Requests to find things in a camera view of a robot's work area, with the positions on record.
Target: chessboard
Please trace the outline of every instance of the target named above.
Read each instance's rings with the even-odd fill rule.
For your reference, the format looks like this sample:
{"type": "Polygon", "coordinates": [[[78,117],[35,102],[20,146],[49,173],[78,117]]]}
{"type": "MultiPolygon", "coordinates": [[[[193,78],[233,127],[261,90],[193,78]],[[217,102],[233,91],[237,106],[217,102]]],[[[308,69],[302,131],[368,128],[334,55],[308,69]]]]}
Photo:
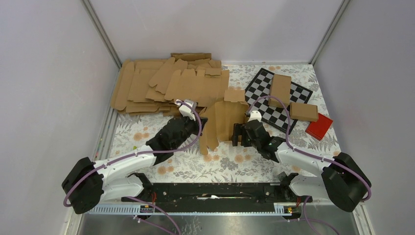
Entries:
{"type": "MultiPolygon", "coordinates": [[[[274,73],[266,69],[260,69],[253,80],[245,89],[245,100],[251,105],[261,96],[269,95],[272,78],[274,73]]],[[[313,91],[307,89],[295,82],[291,82],[290,101],[297,103],[307,103],[313,91]]],[[[276,129],[286,132],[288,127],[288,118],[283,108],[268,106],[268,100],[258,101],[252,110],[258,110],[262,114],[262,121],[275,127],[276,129]]],[[[293,130],[298,120],[291,120],[290,131],[293,130]]]]}

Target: table surface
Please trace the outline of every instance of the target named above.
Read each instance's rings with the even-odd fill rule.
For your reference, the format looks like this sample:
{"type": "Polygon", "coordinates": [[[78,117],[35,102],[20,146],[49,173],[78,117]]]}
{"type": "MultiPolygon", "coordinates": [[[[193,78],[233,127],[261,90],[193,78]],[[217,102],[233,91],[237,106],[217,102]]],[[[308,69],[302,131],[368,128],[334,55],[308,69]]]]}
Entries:
{"type": "MultiPolygon", "coordinates": [[[[243,90],[254,78],[260,68],[277,74],[291,76],[292,81],[313,91],[309,104],[315,104],[319,112],[328,115],[327,107],[320,90],[312,65],[230,65],[222,69],[230,71],[229,89],[243,90]]],[[[167,124],[171,117],[162,114],[129,116],[119,115],[109,157],[115,157],[141,146],[167,124]]],[[[325,137],[318,141],[305,132],[309,122],[298,121],[290,134],[290,142],[295,146],[312,151],[337,155],[340,147],[333,126],[325,137]]],[[[285,134],[264,123],[265,129],[273,136],[285,137],[285,134]]],[[[312,176],[295,165],[279,164],[266,160],[253,148],[232,147],[220,143],[209,154],[199,152],[195,144],[184,152],[176,152],[173,157],[156,166],[139,169],[153,183],[211,183],[211,182],[278,182],[277,175],[298,172],[312,176]]]]}

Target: cardboard stack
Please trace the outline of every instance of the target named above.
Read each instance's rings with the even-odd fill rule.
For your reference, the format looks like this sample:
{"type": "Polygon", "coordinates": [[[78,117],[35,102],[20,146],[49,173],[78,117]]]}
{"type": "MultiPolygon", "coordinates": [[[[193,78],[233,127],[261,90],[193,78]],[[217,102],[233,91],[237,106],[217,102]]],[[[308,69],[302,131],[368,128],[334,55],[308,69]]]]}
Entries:
{"type": "Polygon", "coordinates": [[[175,99],[191,99],[199,107],[223,100],[229,70],[210,53],[172,53],[169,59],[126,60],[122,64],[111,107],[130,115],[178,114],[175,99]]]}

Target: white panel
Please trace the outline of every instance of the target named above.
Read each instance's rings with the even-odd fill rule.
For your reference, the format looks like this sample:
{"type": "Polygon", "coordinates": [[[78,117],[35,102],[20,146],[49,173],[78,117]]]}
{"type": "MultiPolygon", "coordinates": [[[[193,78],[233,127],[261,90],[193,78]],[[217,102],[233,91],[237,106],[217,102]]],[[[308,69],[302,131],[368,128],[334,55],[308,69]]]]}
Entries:
{"type": "Polygon", "coordinates": [[[92,0],[121,60],[212,52],[227,62],[308,62],[341,0],[92,0]]]}
{"type": "Polygon", "coordinates": [[[57,235],[61,183],[93,152],[117,69],[80,0],[0,1],[0,228],[57,235]]]}
{"type": "Polygon", "coordinates": [[[414,234],[415,1],[352,1],[316,63],[342,150],[373,184],[377,235],[414,234]]]}

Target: red box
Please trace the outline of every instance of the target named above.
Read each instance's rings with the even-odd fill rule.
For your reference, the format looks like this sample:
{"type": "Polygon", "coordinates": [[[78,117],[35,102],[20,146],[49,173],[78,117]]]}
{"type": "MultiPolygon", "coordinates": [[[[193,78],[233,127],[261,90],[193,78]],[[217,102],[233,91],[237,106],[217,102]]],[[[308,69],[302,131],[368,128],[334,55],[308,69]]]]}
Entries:
{"type": "Polygon", "coordinates": [[[319,119],[315,122],[311,122],[305,132],[321,141],[332,123],[333,120],[319,113],[319,119]]]}

